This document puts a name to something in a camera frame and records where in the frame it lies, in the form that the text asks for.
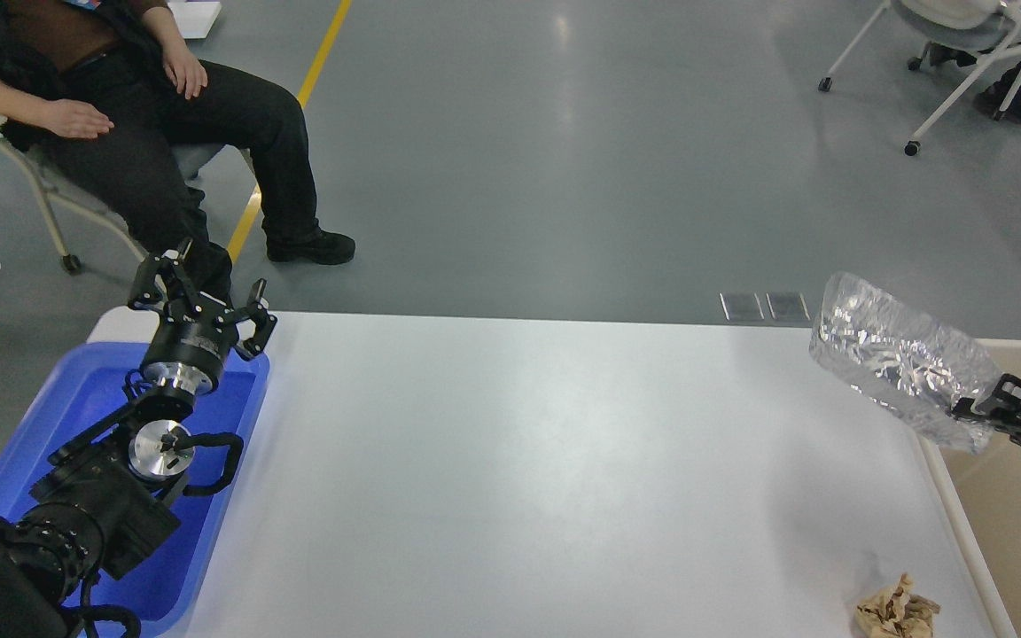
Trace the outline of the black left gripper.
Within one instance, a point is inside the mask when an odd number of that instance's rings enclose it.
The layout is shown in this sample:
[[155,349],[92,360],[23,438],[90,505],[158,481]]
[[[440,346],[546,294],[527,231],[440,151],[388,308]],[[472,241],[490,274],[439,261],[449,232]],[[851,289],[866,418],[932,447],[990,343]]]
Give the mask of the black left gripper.
[[[215,391],[231,348],[244,361],[266,352],[278,323],[270,312],[266,290],[268,279],[256,279],[243,306],[224,311],[223,326],[194,322],[202,315],[203,304],[185,257],[179,252],[147,255],[127,295],[131,310],[151,311],[161,320],[139,366],[142,377],[153,386],[193,396]],[[247,338],[234,328],[243,323],[253,327]]]

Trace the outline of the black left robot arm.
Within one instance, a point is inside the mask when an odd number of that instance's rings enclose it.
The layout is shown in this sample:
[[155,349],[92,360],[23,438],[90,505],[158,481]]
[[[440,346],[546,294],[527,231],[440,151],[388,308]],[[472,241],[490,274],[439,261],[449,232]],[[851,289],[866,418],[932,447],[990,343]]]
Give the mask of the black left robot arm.
[[200,291],[186,251],[139,265],[129,307],[160,318],[126,402],[49,456],[20,521],[0,517],[0,637],[97,637],[101,623],[142,633],[129,607],[97,604],[102,573],[121,579],[161,549],[181,518],[175,500],[230,487],[243,459],[239,433],[187,431],[199,396],[218,389],[228,355],[251,361],[266,351],[278,318],[266,279],[243,306]]

